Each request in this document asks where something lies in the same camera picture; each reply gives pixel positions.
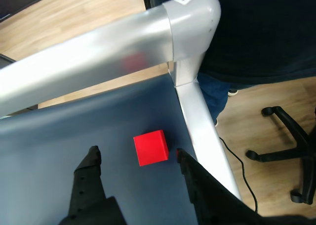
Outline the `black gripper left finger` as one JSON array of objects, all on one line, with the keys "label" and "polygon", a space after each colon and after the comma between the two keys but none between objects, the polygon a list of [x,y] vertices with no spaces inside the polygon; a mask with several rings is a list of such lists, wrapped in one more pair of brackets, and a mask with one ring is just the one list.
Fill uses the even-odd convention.
[{"label": "black gripper left finger", "polygon": [[101,182],[101,152],[90,147],[74,171],[68,215],[61,225],[125,225],[116,199],[106,197]]}]

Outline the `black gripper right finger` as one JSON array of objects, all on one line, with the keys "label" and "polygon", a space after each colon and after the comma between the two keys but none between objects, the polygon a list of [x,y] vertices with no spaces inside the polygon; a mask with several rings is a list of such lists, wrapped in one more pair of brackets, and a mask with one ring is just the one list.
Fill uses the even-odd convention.
[{"label": "black gripper right finger", "polygon": [[237,199],[185,150],[176,151],[199,225],[314,225],[304,216],[262,217]]}]

